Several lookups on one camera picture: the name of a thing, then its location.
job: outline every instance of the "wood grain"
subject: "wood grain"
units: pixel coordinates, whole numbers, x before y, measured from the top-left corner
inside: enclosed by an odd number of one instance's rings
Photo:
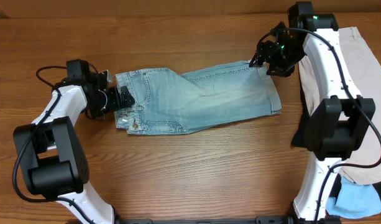
[[[381,13],[336,14],[357,26],[381,63]],[[284,14],[102,19],[0,19],[0,223],[64,223],[74,217],[56,203],[21,201],[11,172],[12,132],[50,100],[36,69],[81,58],[112,73],[169,67],[177,73],[248,60],[256,42]],[[42,74],[50,82],[65,72]],[[183,136],[130,136],[113,116],[80,116],[76,132],[90,180],[124,218],[253,218],[286,214],[297,195],[308,153],[290,147],[301,115],[298,74],[273,78],[278,116],[225,124]],[[25,190],[22,178],[21,189]],[[381,223],[381,215],[344,223]]]

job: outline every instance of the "blue cloth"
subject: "blue cloth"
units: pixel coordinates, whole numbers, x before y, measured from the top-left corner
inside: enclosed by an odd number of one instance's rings
[[[176,74],[146,68],[116,75],[135,99],[115,112],[129,134],[189,134],[218,124],[278,114],[280,99],[266,68],[239,61]]]
[[[328,198],[330,215],[356,219],[381,213],[381,200],[372,185],[357,185],[345,177],[341,177],[341,184],[338,198]]]

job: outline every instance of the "denim fabric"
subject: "denim fabric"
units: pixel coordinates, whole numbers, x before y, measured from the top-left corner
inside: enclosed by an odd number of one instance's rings
[[[247,61],[176,74],[146,68],[116,75],[128,87],[131,108],[115,112],[117,128],[129,134],[189,134],[218,124],[278,114],[280,99],[266,68]]]

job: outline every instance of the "beige fabric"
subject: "beige fabric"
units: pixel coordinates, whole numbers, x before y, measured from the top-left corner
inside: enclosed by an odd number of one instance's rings
[[[349,73],[364,98],[373,98],[375,114],[372,119],[381,133],[381,66],[361,37],[356,27],[339,30],[339,43]],[[319,91],[309,58],[299,63],[302,88],[309,114],[319,105]],[[369,128],[359,150],[352,153],[348,163],[369,165],[378,161],[380,144]],[[343,167],[341,174],[357,184],[374,184],[381,181],[381,165],[372,169]]]

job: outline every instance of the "blue jeans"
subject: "blue jeans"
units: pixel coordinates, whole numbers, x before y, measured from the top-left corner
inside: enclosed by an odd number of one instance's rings
[[[146,68],[116,75],[135,103],[115,112],[128,134],[189,134],[218,124],[278,114],[280,99],[266,68],[247,61],[176,74]]]

